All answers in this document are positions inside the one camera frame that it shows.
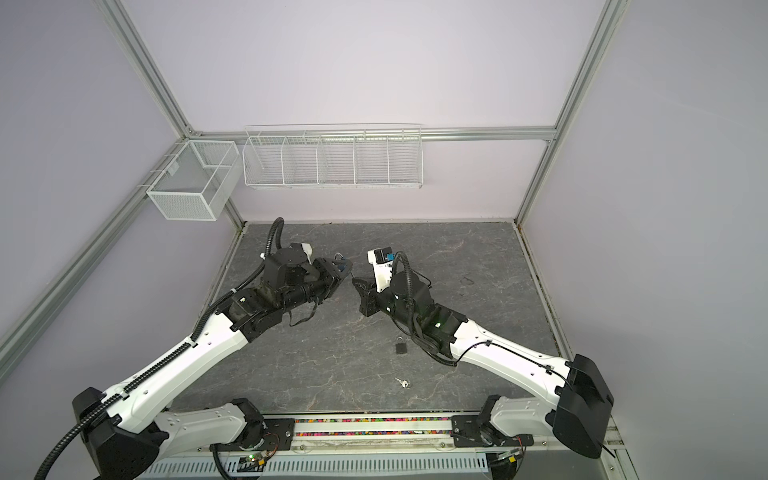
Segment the blue padlock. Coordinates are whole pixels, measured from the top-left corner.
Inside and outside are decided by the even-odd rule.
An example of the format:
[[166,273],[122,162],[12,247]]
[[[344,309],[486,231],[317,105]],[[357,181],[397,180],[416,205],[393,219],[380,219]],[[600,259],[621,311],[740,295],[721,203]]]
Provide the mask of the blue padlock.
[[334,254],[333,263],[340,272],[345,272],[349,269],[349,260],[341,253]]

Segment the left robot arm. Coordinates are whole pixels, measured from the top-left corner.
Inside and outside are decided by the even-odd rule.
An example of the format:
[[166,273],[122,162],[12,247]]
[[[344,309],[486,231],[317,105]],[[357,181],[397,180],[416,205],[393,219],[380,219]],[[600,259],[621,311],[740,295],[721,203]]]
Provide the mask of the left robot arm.
[[77,423],[52,448],[35,476],[44,479],[67,446],[82,438],[103,479],[134,479],[155,461],[185,450],[261,446],[263,415],[245,398],[187,413],[168,407],[221,360],[304,304],[318,307],[352,270],[350,260],[312,255],[307,243],[267,246],[257,269],[205,311],[192,333],[130,378],[104,391],[89,387],[73,401]]

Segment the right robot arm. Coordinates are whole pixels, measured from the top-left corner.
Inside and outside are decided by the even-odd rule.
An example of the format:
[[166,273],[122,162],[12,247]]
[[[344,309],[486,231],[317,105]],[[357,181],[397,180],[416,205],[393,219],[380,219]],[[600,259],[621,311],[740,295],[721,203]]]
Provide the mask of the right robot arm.
[[489,396],[477,418],[484,434],[492,439],[553,435],[579,455],[601,456],[615,400],[592,359],[540,353],[498,336],[434,301],[426,284],[403,272],[383,289],[363,278],[352,284],[364,316],[387,315],[433,360],[450,367],[469,363],[533,396],[528,404]]

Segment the grey padlock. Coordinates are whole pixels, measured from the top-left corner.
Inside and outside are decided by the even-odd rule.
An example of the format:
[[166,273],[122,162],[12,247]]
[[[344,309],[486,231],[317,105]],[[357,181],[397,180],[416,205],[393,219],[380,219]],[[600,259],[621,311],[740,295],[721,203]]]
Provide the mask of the grey padlock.
[[407,343],[406,340],[399,336],[395,340],[395,354],[396,355],[405,355],[408,353]]

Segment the white mesh box basket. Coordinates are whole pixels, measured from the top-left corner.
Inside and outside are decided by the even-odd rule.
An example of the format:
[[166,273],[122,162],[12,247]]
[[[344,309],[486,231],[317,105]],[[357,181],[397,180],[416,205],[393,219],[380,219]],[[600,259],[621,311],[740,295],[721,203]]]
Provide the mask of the white mesh box basket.
[[171,156],[147,194],[167,220],[215,221],[242,174],[235,142],[188,140]]

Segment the aluminium front rail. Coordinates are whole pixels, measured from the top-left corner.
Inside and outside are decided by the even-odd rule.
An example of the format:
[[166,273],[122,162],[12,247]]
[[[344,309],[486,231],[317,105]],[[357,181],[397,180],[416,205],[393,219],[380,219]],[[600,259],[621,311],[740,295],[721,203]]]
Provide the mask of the aluminium front rail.
[[[219,451],[227,456],[239,455],[251,463],[264,462],[278,453],[372,452],[383,454],[395,451],[472,450],[510,452],[520,456],[535,447],[555,447],[571,451],[553,435],[532,435],[534,445],[527,448],[456,447],[451,436],[450,418],[454,415],[479,416],[481,411],[287,416],[296,420],[291,448],[287,451],[269,453],[266,451],[226,452],[218,449],[219,444],[230,443],[240,437],[247,427],[260,427],[266,418],[284,418],[249,413],[244,407],[233,403],[195,412],[161,412],[142,429],[133,431],[132,435],[158,448],[159,452],[155,457],[157,460],[194,451]],[[602,454],[614,444],[616,436],[616,427],[611,414]]]

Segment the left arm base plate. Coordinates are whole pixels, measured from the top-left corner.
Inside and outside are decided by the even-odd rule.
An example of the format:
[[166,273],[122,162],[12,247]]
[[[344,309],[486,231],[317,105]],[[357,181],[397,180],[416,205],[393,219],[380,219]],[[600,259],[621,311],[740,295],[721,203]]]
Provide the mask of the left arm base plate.
[[219,444],[220,451],[287,451],[291,448],[296,420],[291,417],[266,418],[260,427],[247,427],[233,442]]

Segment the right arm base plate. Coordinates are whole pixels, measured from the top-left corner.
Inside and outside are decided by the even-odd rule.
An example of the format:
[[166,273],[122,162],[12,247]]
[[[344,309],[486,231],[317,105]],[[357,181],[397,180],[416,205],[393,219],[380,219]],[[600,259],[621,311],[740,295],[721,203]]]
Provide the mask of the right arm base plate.
[[483,423],[478,415],[454,415],[451,420],[451,436],[458,448],[480,447],[531,447],[534,438],[530,434],[506,436],[489,422]]

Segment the aluminium frame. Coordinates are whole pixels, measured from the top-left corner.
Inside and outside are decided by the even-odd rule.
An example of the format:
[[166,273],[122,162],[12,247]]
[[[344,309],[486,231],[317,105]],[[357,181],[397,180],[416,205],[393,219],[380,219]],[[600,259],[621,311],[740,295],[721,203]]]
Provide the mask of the aluminium frame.
[[[516,224],[522,224],[543,183],[544,175],[555,158],[559,143],[565,138],[570,123],[576,116],[578,106],[599,68],[627,6],[625,1],[608,1],[604,4],[584,59],[566,96],[562,111],[552,126],[424,128],[418,126],[396,127],[393,124],[387,124],[380,128],[365,129],[362,126],[354,126],[347,130],[296,129],[294,132],[301,140],[318,139],[323,143],[352,142],[356,145],[365,142],[382,142],[386,139],[410,138],[416,138],[421,142],[543,141],[546,144],[543,155],[514,218]],[[171,164],[176,154],[194,142],[240,140],[248,142],[251,139],[245,133],[194,131],[193,127],[183,119],[179,106],[175,103],[169,87],[151,60],[134,24],[129,20],[123,4],[119,1],[99,1],[96,7],[115,34],[127,58],[137,68],[153,98],[158,101],[161,111],[169,117],[172,127],[179,131],[180,136],[135,191],[47,284],[36,301],[18,319],[16,324],[3,334],[1,338],[1,379],[3,381],[10,378],[12,372],[31,351],[34,344],[42,337],[125,231],[134,223],[150,199],[152,185],[161,178],[164,169]]]

